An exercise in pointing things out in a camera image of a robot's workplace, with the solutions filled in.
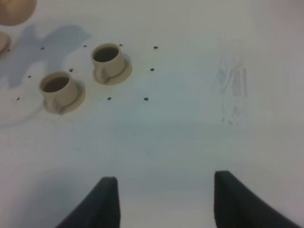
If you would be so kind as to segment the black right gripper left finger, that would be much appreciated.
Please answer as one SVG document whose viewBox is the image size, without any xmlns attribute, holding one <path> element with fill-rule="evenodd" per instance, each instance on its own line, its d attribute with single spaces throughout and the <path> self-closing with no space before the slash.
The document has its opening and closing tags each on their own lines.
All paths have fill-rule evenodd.
<svg viewBox="0 0 304 228">
<path fill-rule="evenodd" d="M 121 211 L 118 180 L 103 177 L 58 228 L 118 228 Z"/>
</svg>

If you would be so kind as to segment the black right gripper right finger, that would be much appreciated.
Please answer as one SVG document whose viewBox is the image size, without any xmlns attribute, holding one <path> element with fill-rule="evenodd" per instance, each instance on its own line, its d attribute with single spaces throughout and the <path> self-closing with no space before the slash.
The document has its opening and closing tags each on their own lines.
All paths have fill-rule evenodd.
<svg viewBox="0 0 304 228">
<path fill-rule="evenodd" d="M 214 175 L 214 219 L 218 228 L 298 228 L 229 171 Z"/>
</svg>

